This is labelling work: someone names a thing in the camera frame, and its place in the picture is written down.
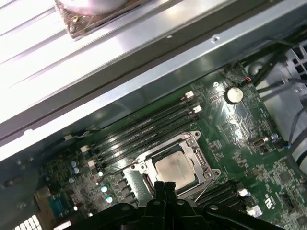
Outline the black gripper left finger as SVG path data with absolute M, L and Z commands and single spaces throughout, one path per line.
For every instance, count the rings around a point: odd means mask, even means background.
M 154 184 L 154 198 L 135 208 L 128 203 L 114 205 L 71 226 L 73 230 L 165 230 L 166 191 L 164 182 Z

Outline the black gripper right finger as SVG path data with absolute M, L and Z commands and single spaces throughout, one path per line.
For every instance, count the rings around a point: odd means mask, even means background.
M 166 182 L 166 213 L 172 219 L 173 230 L 281 230 L 281 227 L 270 224 L 249 214 L 224 207 L 220 204 L 209 204 L 199 209 L 189 201 L 179 199 L 175 192 L 175 183 Z

